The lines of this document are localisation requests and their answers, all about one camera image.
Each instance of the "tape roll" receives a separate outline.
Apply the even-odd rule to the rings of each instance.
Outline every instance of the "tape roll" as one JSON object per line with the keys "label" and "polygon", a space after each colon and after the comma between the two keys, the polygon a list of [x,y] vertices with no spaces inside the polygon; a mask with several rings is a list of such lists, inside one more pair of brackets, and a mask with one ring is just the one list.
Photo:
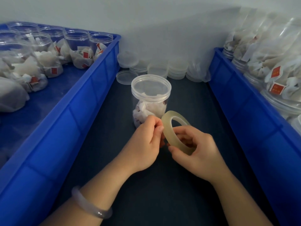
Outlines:
{"label": "tape roll", "polygon": [[175,111],[167,111],[163,115],[161,120],[164,126],[163,133],[168,143],[171,146],[179,148],[182,152],[186,153],[187,155],[191,155],[195,151],[195,148],[187,147],[181,142],[181,140],[179,140],[179,138],[173,131],[171,120],[178,121],[181,125],[190,125],[190,123],[181,114]]}

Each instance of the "blue crate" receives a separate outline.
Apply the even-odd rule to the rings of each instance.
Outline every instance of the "blue crate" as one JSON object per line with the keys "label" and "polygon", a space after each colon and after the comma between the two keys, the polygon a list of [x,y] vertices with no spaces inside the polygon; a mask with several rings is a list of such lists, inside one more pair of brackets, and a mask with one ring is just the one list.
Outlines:
{"label": "blue crate", "polygon": [[120,38],[114,34],[88,70],[68,64],[25,107],[0,114],[0,149],[15,151],[0,170],[1,225],[37,225],[47,216],[120,68]]}
{"label": "blue crate", "polygon": [[301,136],[215,48],[210,87],[281,225],[301,222]]}

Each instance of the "table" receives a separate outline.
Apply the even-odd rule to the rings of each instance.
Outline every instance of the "table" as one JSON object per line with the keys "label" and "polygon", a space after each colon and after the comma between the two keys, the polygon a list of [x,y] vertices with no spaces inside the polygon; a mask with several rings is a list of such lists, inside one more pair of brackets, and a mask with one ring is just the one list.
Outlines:
{"label": "table", "polygon": [[[207,83],[173,80],[167,110],[183,115],[210,133],[233,174],[242,182],[274,225],[279,225],[216,98]],[[113,82],[99,113],[60,190],[52,211],[108,164],[135,131],[131,86]],[[148,169],[132,175],[112,205],[109,225],[227,225],[218,196],[207,181],[195,177],[172,158],[166,147]]]}

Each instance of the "hand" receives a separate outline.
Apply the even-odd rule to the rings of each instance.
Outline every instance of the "hand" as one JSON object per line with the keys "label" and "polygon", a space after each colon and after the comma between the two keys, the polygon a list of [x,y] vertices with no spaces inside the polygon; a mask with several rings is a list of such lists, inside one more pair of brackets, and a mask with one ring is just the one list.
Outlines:
{"label": "hand", "polygon": [[155,116],[148,116],[119,153],[118,158],[129,165],[131,173],[150,167],[159,154],[163,145],[162,121]]}
{"label": "hand", "polygon": [[177,147],[169,146],[172,158],[194,175],[211,183],[218,181],[229,171],[210,134],[192,126],[173,128],[175,134],[186,146],[196,147],[192,155],[186,155]]}

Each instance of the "left hand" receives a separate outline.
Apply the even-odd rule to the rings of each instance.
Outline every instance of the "left hand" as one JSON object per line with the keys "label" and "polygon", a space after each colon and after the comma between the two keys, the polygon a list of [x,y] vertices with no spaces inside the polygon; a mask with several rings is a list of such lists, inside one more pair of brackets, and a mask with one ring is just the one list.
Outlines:
{"label": "left hand", "polygon": [[148,116],[119,153],[118,158],[128,165],[130,172],[136,173],[150,167],[164,145],[163,123],[160,118]]}

